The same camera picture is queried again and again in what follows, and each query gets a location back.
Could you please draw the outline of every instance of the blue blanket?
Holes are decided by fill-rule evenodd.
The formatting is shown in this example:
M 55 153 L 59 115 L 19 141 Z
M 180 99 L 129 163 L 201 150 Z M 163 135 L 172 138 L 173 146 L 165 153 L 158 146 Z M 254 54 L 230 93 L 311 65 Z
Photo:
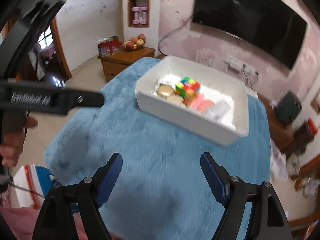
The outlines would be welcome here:
M 210 152 L 218 165 L 244 181 L 269 179 L 270 141 L 263 104 L 248 98 L 250 133 L 229 147 L 140 111 L 136 80 L 159 60 L 143 58 L 103 89 L 101 109 L 79 110 L 44 153 L 62 184 L 78 183 L 107 163 L 114 152 L 123 169 L 109 201 L 100 208 L 108 230 L 126 240 L 210 240 L 224 208 L 200 168 Z M 237 239 L 244 239 L 250 204 Z

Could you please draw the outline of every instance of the black flat screen tv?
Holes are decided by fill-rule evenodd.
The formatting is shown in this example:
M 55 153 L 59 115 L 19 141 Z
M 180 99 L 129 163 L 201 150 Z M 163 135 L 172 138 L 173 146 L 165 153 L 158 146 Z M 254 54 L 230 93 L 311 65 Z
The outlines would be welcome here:
M 252 43 L 290 69 L 307 28 L 281 0 L 195 0 L 192 21 Z

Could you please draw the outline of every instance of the rubik's cube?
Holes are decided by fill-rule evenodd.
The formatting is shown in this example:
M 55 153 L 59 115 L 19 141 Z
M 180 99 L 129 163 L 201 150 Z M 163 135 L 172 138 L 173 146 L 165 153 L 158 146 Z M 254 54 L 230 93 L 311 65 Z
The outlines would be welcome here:
M 200 84 L 189 77 L 185 77 L 176 84 L 176 94 L 191 102 L 199 93 Z

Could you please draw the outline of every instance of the human hand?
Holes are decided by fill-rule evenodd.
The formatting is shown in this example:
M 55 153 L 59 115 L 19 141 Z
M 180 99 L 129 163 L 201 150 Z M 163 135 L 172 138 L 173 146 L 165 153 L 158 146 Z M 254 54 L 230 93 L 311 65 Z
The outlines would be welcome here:
M 25 127 L 34 128 L 38 121 L 28 116 Z M 18 163 L 19 155 L 23 151 L 24 131 L 8 133 L 4 136 L 4 144 L 0 145 L 0 155 L 2 156 L 2 165 L 14 167 Z

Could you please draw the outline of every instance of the wooden nightstand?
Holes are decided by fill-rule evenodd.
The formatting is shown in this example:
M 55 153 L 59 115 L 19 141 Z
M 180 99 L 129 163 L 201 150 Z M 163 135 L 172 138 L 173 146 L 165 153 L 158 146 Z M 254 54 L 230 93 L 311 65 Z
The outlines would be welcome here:
M 288 146 L 294 139 L 291 126 L 280 123 L 276 118 L 276 113 L 270 106 L 270 101 L 264 96 L 258 94 L 259 100 L 264 104 L 267 111 L 269 123 L 269 132 L 271 139 L 281 151 Z
M 152 48 L 143 48 L 134 51 L 120 51 L 107 57 L 99 55 L 107 83 L 137 60 L 143 57 L 154 57 L 155 51 Z

